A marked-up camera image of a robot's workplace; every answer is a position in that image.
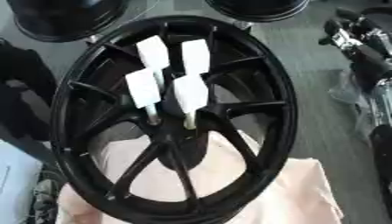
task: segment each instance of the wire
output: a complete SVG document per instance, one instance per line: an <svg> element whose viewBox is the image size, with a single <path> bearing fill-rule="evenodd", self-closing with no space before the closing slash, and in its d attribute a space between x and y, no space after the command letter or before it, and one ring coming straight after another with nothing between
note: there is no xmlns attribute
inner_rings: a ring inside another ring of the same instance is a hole
<svg viewBox="0 0 392 224"><path fill-rule="evenodd" d="M120 26L126 25L129 22L135 21L138 18L140 18L141 16L147 14L147 12L149 12L149 11L153 10L155 7L157 7L157 5L161 3L161 1L162 0L157 0L150 8L148 8L147 10L144 10L143 12L141 12L137 16L133 17L132 19L129 19L129 20L125 21L124 23L118 25L117 28L120 27Z"/></svg>

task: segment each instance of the concrete floor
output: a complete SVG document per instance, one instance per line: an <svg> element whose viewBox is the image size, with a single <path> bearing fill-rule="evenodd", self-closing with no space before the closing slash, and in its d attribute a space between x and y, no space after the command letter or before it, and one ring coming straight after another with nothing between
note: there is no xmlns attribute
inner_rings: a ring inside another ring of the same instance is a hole
<svg viewBox="0 0 392 224"><path fill-rule="evenodd" d="M58 79L86 49L82 41L48 44L23 36L3 4L0 3L0 36L15 46L38 51ZM323 35L321 27L337 6L362 9L370 5L375 5L375 0L315 2L292 19L257 24L252 31L281 59L297 90L300 125L292 156L317 158L322 162L346 216L345 224L384 224L390 220L379 193L371 150L354 133L350 109L333 101L327 93L336 81L338 71L347 67L347 61L333 47L317 43ZM127 12L116 25L134 18L173 14L230 21L203 0L131 0Z"/></svg>

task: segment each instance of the white cube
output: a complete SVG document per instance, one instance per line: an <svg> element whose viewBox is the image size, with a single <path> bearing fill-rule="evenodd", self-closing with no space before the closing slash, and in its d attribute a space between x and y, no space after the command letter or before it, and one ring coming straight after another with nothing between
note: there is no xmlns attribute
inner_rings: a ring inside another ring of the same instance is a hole
<svg viewBox="0 0 392 224"><path fill-rule="evenodd" d="M138 109L161 101L154 72L150 68L129 73L125 76L130 95Z"/></svg>
<svg viewBox="0 0 392 224"><path fill-rule="evenodd" d="M208 87L199 75L186 75L173 83L174 93L184 113L192 113L207 105Z"/></svg>
<svg viewBox="0 0 392 224"><path fill-rule="evenodd" d="M147 38L136 44L141 61L152 70L162 70L170 65L169 51L159 36Z"/></svg>
<svg viewBox="0 0 392 224"><path fill-rule="evenodd" d="M182 43L182 60L186 74L204 74L210 70L210 51L204 39Z"/></svg>

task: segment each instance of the pink cloth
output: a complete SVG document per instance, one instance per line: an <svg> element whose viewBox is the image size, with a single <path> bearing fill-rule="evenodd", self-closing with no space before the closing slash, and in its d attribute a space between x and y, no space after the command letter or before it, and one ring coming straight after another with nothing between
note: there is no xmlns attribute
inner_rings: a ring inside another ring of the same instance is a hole
<svg viewBox="0 0 392 224"><path fill-rule="evenodd" d="M259 144L241 134L257 153ZM102 172L116 181L148 144L147 136L113 142L94 157ZM245 167L231 143L217 132L211 132L207 154L190 170L190 176L198 195L205 197L233 182ZM186 197L177 174L158 160L135 179L130 190L140 197L158 201L180 201ZM125 223L94 209L69 185L60 193L59 208L58 224ZM339 224L342 218L321 163L311 158L289 159L275 181L228 224Z"/></svg>

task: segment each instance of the black wheel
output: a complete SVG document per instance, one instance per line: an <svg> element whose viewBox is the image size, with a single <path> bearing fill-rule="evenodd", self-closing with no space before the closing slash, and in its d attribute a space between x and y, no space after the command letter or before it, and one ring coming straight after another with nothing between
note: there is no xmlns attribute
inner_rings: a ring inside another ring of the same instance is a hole
<svg viewBox="0 0 392 224"><path fill-rule="evenodd" d="M269 23L293 17L310 0L206 0L218 12L241 21Z"/></svg>
<svg viewBox="0 0 392 224"><path fill-rule="evenodd" d="M196 131L183 128L170 88L157 105L162 116L158 126L150 125L144 112L133 106L123 77L143 68L135 44L153 35L159 35L170 49L171 67L164 70L168 86L184 75L180 43L206 39L209 44L212 68L202 77L211 97L198 112ZM214 86L225 88L241 102L217 101ZM257 39L210 18L155 17L126 24L102 37L73 65L52 105L52 147L77 193L109 215L136 224L222 223L262 193L282 169L295 139L297 109L288 74ZM232 119L247 114L269 118L258 155L232 124ZM96 167L87 148L94 136L118 123L134 123L149 136L151 145L112 183ZM220 132L241 153L247 169L234 183L201 198L188 171L204 157L204 137L211 130ZM130 183L155 158L178 174L185 201L152 201L129 192Z"/></svg>
<svg viewBox="0 0 392 224"><path fill-rule="evenodd" d="M19 30L44 42L68 42L95 35L114 23L128 2L8 0Z"/></svg>

